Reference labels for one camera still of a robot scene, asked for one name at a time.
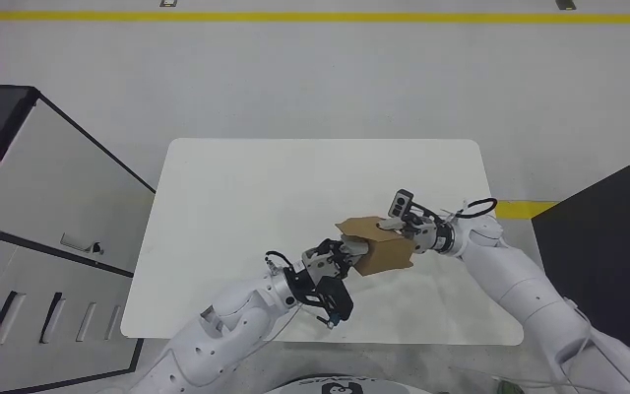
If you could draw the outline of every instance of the white platform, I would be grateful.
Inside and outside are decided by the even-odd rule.
[[[221,289],[265,270],[269,249],[299,259],[339,236],[348,217],[387,214],[396,190],[455,210],[489,188],[479,148],[465,140],[174,141],[162,170],[122,332],[169,338]],[[456,259],[427,253],[414,267],[346,285],[350,321],[333,331],[306,312],[278,340],[517,345],[518,322]]]

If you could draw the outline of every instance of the floor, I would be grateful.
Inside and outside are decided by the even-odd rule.
[[[157,3],[8,0],[0,9],[153,11]],[[577,3],[582,13],[630,13],[622,0]],[[558,12],[553,0],[179,0],[179,10]],[[559,201],[628,165],[629,30],[0,21],[0,83],[41,89],[153,186],[178,137],[470,138],[495,197]],[[540,263],[530,222],[502,224],[508,242]],[[135,374],[50,392],[129,387],[161,346],[147,341]],[[222,392],[261,394],[314,372],[432,392],[493,390],[490,377],[452,365],[546,378],[528,338],[512,348],[274,343]]]

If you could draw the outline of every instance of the gray cabinet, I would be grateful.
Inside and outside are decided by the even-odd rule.
[[[154,190],[34,88],[0,87],[0,392],[132,371]]]

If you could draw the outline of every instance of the black cable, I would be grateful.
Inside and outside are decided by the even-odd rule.
[[[458,212],[457,214],[455,214],[456,218],[460,218],[460,219],[473,219],[473,218],[478,218],[480,216],[483,216],[489,212],[491,212],[493,209],[496,208],[496,205],[499,203],[499,201],[496,198],[484,198],[483,200],[476,200],[471,202],[468,205],[468,208],[474,207],[476,205],[481,205],[481,204],[488,204],[490,203],[490,206],[484,210],[481,210],[479,212],[475,212],[474,214],[463,214],[462,211]]]
[[[280,257],[282,260],[284,260],[287,266],[289,266],[293,271],[295,271],[295,268],[293,268],[293,264],[291,264],[291,262],[288,261],[286,256],[284,256],[282,253],[277,252],[276,250],[270,250],[267,253],[265,253],[265,260],[269,261],[269,256]]]

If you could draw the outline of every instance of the white cable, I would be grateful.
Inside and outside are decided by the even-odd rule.
[[[559,381],[521,379],[521,378],[516,378],[516,377],[502,376],[502,375],[499,375],[497,373],[491,373],[491,372],[486,372],[486,371],[483,371],[483,370],[478,370],[478,369],[473,369],[473,368],[466,368],[466,367],[457,366],[457,365],[450,365],[449,367],[454,368],[454,369],[466,370],[466,371],[470,371],[470,372],[482,373],[482,374],[485,374],[485,375],[492,376],[494,379],[505,380],[507,382],[518,384],[518,385],[520,385],[522,387],[525,387],[525,388],[539,389],[539,388],[548,388],[548,387],[557,387],[557,386],[569,386],[569,387],[573,387],[574,389],[576,389],[576,391],[577,391],[578,388],[582,388],[582,389],[586,389],[586,390],[592,390],[592,391],[595,391],[595,392],[598,392],[598,393],[607,393],[606,391],[597,389],[595,387],[589,387],[589,386],[583,386],[583,385],[579,385],[579,384],[574,384],[570,380],[571,370],[573,368],[573,365],[575,365],[575,363],[578,361],[578,358],[582,354],[582,351],[584,350],[584,348],[588,345],[589,341],[591,340],[591,332],[592,332],[592,329],[593,329],[593,325],[591,324],[591,320],[589,320],[587,315],[585,315],[578,308],[578,305],[576,305],[575,302],[573,302],[571,299],[567,299],[567,298],[565,298],[565,301],[570,306],[572,306],[573,309],[576,311],[576,313],[578,313],[580,315],[580,317],[582,317],[587,322],[587,331],[585,333],[584,341],[582,341],[582,344],[580,345],[580,349],[578,350],[578,353],[576,353],[576,355],[573,357],[573,360],[571,361],[571,364],[569,365],[569,370],[567,371],[567,373],[565,373],[564,370],[562,370],[562,368],[561,368],[562,373],[564,373],[564,379],[559,380]],[[533,386],[533,385],[527,385],[526,386],[526,385],[521,384],[520,382],[534,383],[534,384],[537,383],[537,385],[536,386]]]
[[[558,382],[552,382],[552,381],[547,381],[547,380],[533,380],[533,379],[518,379],[516,377],[508,377],[508,376],[502,376],[499,375],[497,373],[490,373],[490,372],[485,372],[482,370],[477,370],[477,369],[472,369],[472,368],[465,368],[462,366],[457,366],[457,365],[450,365],[450,368],[454,368],[454,369],[459,369],[459,370],[465,370],[465,371],[469,371],[469,372],[475,372],[475,373],[481,373],[484,375],[488,375],[491,376],[493,379],[501,379],[510,383],[514,383],[517,385],[520,385],[521,387],[525,387],[525,388],[532,388],[532,389],[537,389],[537,388],[548,388],[548,387],[556,387],[556,386],[570,386],[573,388],[582,388],[585,390],[592,390],[598,393],[602,393],[602,394],[608,394],[608,391],[605,390],[601,390],[595,387],[590,387],[590,386],[583,386],[581,384],[574,384],[571,382],[563,382],[563,381],[558,381]],[[530,385],[523,385],[521,384],[521,382],[525,382],[525,383],[539,383],[542,385],[539,386],[530,386]]]
[[[283,328],[280,329],[280,331],[278,331],[273,337],[272,339],[270,339],[269,341],[265,342],[264,344],[262,344],[261,346],[259,346],[258,348],[254,349],[249,355],[245,356],[245,358],[243,360],[241,360],[240,362],[244,362],[245,360],[247,360],[251,355],[253,355],[254,353],[260,351],[261,349],[263,349],[264,347],[266,347],[267,345],[271,344],[272,342],[274,342],[274,340],[276,338],[278,338],[278,336],[284,331],[284,329],[290,324],[291,321],[293,321],[293,318],[295,318],[295,316],[297,315],[297,312],[300,311],[300,309],[302,308],[302,304],[300,304],[297,309],[295,310],[295,312],[291,315],[291,317],[289,318],[289,320],[284,324]]]

